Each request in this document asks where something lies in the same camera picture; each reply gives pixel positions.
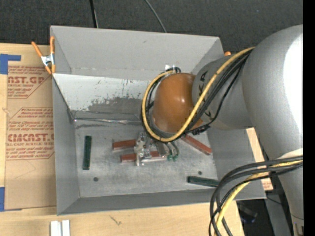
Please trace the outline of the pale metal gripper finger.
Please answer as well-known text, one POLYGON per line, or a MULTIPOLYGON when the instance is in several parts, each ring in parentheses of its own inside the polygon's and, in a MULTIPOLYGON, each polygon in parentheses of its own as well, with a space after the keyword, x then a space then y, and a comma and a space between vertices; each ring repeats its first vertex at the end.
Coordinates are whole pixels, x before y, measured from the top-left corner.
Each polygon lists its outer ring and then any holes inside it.
POLYGON ((141 131, 136 140, 138 148, 149 148, 149 136, 145 131, 141 131))
POLYGON ((135 165, 144 166, 146 163, 165 160, 166 155, 161 155, 157 150, 142 150, 135 154, 135 165))

